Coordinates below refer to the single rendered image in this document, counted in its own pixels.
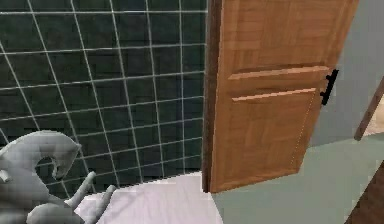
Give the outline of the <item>dark brown wooden furniture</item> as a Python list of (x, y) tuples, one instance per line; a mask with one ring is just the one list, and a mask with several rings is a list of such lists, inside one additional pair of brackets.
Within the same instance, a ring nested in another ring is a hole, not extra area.
[(344, 224), (384, 224), (384, 161)]

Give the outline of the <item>brown wooden room door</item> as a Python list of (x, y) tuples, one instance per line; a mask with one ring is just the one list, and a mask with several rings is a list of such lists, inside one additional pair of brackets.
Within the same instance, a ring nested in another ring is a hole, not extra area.
[(360, 0), (210, 0), (203, 189), (299, 172)]

